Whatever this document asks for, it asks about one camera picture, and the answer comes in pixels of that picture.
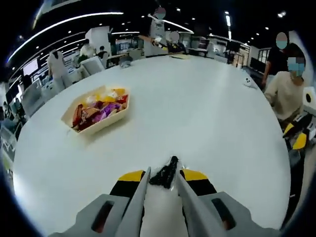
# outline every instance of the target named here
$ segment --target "window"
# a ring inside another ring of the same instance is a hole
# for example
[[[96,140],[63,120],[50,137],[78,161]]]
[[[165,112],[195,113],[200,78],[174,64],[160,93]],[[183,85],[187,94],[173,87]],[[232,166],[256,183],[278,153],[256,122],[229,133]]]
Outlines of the window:
[[[269,56],[270,50],[269,49],[261,49],[259,50],[258,60],[266,63],[268,56]]]

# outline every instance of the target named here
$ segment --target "black shirt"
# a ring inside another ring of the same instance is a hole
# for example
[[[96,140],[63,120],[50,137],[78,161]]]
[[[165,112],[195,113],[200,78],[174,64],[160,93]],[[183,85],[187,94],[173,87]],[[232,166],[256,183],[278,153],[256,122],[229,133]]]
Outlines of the black shirt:
[[[287,56],[277,47],[272,47],[267,61],[271,63],[269,75],[275,75],[278,72],[287,72]]]

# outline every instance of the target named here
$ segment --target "desk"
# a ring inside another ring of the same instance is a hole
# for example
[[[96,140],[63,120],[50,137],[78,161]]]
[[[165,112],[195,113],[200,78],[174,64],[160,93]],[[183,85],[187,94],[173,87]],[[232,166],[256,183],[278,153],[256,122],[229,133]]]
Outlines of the desk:
[[[207,49],[203,48],[187,48],[189,53],[192,53],[193,55],[199,56],[199,53],[204,53],[204,58],[207,56]]]
[[[287,148],[269,103],[242,84],[245,77],[215,60],[162,56],[66,88],[22,129],[13,164],[17,201],[43,233],[63,232],[121,175],[177,155],[246,206],[257,224],[280,228],[290,194]],[[60,117],[74,98],[104,84],[130,88],[130,113],[82,139]]]

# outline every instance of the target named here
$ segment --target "black object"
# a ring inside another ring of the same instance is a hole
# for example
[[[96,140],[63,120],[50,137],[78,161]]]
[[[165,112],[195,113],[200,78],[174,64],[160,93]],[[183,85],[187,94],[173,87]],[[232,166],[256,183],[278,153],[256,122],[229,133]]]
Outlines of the black object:
[[[264,73],[266,69],[266,64],[259,61],[258,59],[251,58],[250,67],[256,71]]]
[[[226,45],[226,50],[233,51],[233,52],[239,52],[240,49],[240,43],[234,42],[234,41],[228,41]]]
[[[150,179],[151,185],[163,186],[166,189],[170,189],[174,174],[177,170],[178,158],[173,156],[170,164],[165,165],[153,178]]]

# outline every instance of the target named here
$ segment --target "ceiling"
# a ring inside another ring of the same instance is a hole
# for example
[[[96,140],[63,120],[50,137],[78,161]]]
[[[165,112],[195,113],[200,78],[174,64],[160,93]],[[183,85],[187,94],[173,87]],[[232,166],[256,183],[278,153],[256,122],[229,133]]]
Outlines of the ceiling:
[[[52,50],[52,47],[43,50],[51,43],[68,37],[66,40],[56,43],[54,48],[65,46],[70,42],[83,39],[84,33],[79,34],[80,32],[87,32],[90,28],[98,27],[100,24],[110,26],[113,28],[113,32],[124,32],[128,29],[128,31],[139,31],[142,34],[147,34],[151,23],[147,14],[153,14],[159,4],[166,9],[165,20],[184,26],[194,32],[199,29],[206,29],[206,34],[212,33],[223,37],[228,37],[228,27],[224,14],[225,11],[228,11],[231,17],[232,39],[244,43],[250,41],[249,45],[258,48],[269,47],[273,45],[278,32],[292,30],[295,27],[295,20],[291,17],[292,9],[286,7],[285,3],[285,0],[195,0],[191,3],[185,3],[183,0],[78,0],[41,15],[35,28],[32,29],[34,17],[42,2],[40,0],[28,1],[27,5],[24,4],[23,6],[14,6],[14,2],[11,2],[9,4],[12,5],[13,9],[23,7],[24,10],[18,15],[14,23],[5,25],[7,37],[4,45],[5,50],[2,51],[3,55],[1,55],[3,64],[24,41],[55,23],[90,13],[123,12],[124,14],[76,19],[40,34],[20,49],[9,63],[5,64],[6,67],[2,70],[4,74],[1,80],[8,79],[14,73],[12,68],[17,69],[32,55],[37,53],[42,58]],[[278,18],[277,14],[283,10],[287,12],[287,15]],[[179,27],[165,24],[165,29],[168,28],[171,31],[185,31]],[[72,44],[64,47],[63,50],[69,50],[76,46],[77,44]]]

